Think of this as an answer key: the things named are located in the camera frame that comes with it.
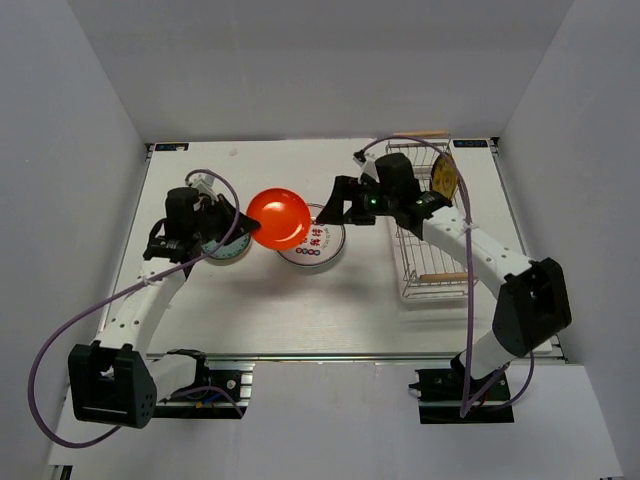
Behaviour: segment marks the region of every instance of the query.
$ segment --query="white wall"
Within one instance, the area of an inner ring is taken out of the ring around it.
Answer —
[[[69,0],[147,140],[500,135],[571,0]]]
[[[625,478],[640,478],[640,2],[576,0],[501,141],[525,237],[563,265]]]
[[[0,477],[37,479],[50,442],[28,413],[28,370],[55,328],[105,295],[144,146],[64,0],[0,5]],[[94,329],[45,358],[37,396],[49,424],[66,355]]]

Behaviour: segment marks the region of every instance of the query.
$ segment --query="yellow plate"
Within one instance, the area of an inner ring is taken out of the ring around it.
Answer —
[[[444,195],[449,200],[453,199],[458,186],[458,174],[449,160],[443,155],[438,155],[431,168],[431,190]]]

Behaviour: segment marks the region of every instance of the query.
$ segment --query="wall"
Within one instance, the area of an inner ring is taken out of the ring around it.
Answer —
[[[69,0],[147,141],[500,135],[571,0]]]
[[[533,253],[565,269],[562,335],[598,396],[625,478],[640,478],[640,3],[577,0],[501,140]]]
[[[105,295],[144,146],[66,2],[0,4],[0,477],[36,479],[50,442],[28,412],[28,370],[65,319]],[[50,425],[66,355],[95,320],[45,357],[37,396]]]

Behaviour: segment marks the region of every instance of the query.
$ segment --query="dish rack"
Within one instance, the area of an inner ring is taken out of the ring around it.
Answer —
[[[430,140],[451,153],[451,138]],[[390,141],[386,153],[404,153],[411,160],[422,190],[429,190],[431,169],[438,152],[419,143]],[[461,208],[456,189],[453,205]],[[420,240],[388,220],[400,297],[408,303],[465,299],[468,295],[467,269],[441,249]]]

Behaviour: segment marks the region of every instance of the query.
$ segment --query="wooden handle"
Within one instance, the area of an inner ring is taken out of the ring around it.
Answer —
[[[469,276],[466,272],[461,273],[425,273],[418,277],[420,283],[446,283],[464,282]]]
[[[405,135],[407,137],[448,137],[447,130],[417,130],[414,132],[397,132],[394,135]]]

